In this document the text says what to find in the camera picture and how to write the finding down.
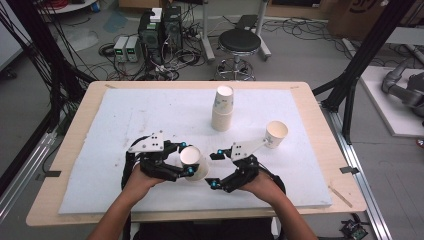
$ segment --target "white foam board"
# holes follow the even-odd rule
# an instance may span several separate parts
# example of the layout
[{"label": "white foam board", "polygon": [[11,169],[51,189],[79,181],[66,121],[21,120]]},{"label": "white foam board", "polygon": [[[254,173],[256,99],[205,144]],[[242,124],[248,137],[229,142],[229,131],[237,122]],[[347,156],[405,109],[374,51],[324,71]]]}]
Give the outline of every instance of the white foam board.
[{"label": "white foam board", "polygon": [[[233,173],[231,160],[212,161],[209,154],[233,142],[263,138],[272,120],[286,123],[289,134],[277,149],[262,147],[255,156],[286,184],[298,207],[332,204],[308,136],[290,91],[237,90],[232,126],[211,127],[215,90],[109,89],[76,159],[59,213],[103,213],[120,193],[125,152],[137,138],[163,130],[172,142],[187,142],[207,157],[207,177]],[[178,153],[169,156],[176,165]],[[184,211],[269,207],[252,194],[211,190],[206,181],[161,183],[133,211]]]}]

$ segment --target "white device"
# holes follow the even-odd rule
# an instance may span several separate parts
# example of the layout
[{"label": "white device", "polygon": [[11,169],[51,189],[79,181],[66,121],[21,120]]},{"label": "white device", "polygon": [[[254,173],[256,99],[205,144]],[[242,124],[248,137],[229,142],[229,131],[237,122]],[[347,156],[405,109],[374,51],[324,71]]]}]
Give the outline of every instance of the white device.
[{"label": "white device", "polygon": [[138,36],[129,37],[125,49],[127,51],[128,61],[138,62],[141,56],[141,45]]},{"label": "white device", "polygon": [[160,152],[163,151],[163,132],[159,131],[153,133],[152,136],[147,137],[146,139],[140,140],[134,146],[128,149],[129,153],[139,153],[139,152]]},{"label": "white device", "polygon": [[237,160],[247,158],[266,143],[267,140],[265,138],[233,143],[231,161],[235,162]]},{"label": "white device", "polygon": [[125,51],[125,46],[127,45],[127,41],[128,41],[128,37],[119,37],[118,41],[113,47],[113,50],[115,51],[116,61],[118,62],[128,61],[127,51]]},{"label": "white device", "polygon": [[162,8],[152,8],[153,16],[150,16],[150,22],[161,22]]}]

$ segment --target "stacked paper cups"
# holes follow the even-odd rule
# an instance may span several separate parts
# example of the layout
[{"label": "stacked paper cups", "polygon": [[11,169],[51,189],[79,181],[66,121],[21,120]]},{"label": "stacked paper cups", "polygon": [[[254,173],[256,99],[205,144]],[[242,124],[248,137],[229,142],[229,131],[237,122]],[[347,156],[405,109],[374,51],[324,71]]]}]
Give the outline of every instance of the stacked paper cups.
[{"label": "stacked paper cups", "polygon": [[233,115],[234,90],[230,86],[219,86],[216,90],[212,108],[212,127],[219,131],[227,131],[231,126]]}]

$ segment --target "human hand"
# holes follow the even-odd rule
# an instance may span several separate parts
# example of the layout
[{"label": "human hand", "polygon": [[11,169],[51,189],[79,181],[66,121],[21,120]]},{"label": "human hand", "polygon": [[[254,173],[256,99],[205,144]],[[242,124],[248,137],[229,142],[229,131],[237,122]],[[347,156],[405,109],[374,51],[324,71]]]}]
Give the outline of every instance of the human hand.
[{"label": "human hand", "polygon": [[147,176],[140,170],[140,165],[136,165],[120,196],[130,204],[135,205],[146,196],[151,187],[164,181]]},{"label": "human hand", "polygon": [[262,170],[259,171],[258,176],[256,176],[253,181],[242,186],[240,190],[251,192],[257,198],[270,205],[278,202],[281,197],[286,197],[283,191],[274,183],[272,178]]}]

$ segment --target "black pole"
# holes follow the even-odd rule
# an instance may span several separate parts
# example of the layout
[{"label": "black pole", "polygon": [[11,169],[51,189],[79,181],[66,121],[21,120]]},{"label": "black pole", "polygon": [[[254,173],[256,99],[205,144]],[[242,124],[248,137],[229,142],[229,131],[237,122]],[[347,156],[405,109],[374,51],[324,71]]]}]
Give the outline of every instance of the black pole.
[{"label": "black pole", "polygon": [[333,112],[337,112],[343,100],[348,98],[345,103],[342,129],[343,136],[348,144],[351,144],[350,127],[356,84],[374,56],[414,3],[415,0],[391,0],[343,74],[339,78],[313,90],[313,93],[318,95],[333,88],[328,98],[322,101],[322,106]]}]

